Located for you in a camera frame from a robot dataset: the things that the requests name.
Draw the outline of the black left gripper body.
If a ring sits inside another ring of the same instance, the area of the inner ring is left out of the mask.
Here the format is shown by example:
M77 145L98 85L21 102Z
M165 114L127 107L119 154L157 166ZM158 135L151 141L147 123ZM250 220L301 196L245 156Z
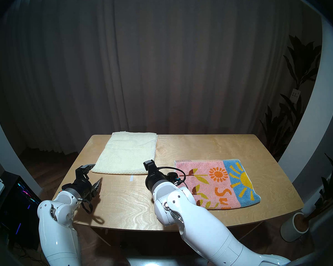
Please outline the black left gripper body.
M77 168L75 170L76 179L73 183L68 183L62 186L62 190L68 188L75 190L81 198L85 198L88 201L92 200L93 186L89 181L88 173L92 168Z

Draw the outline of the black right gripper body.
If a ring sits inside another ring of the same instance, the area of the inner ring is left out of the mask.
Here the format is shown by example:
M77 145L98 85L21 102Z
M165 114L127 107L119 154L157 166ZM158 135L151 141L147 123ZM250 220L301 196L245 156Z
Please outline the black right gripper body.
M179 181L179 176L176 172L169 172L167 175L164 175L160 171L148 175L145 181L145 185L150 192L153 192L155 187L163 182L171 182L175 184Z

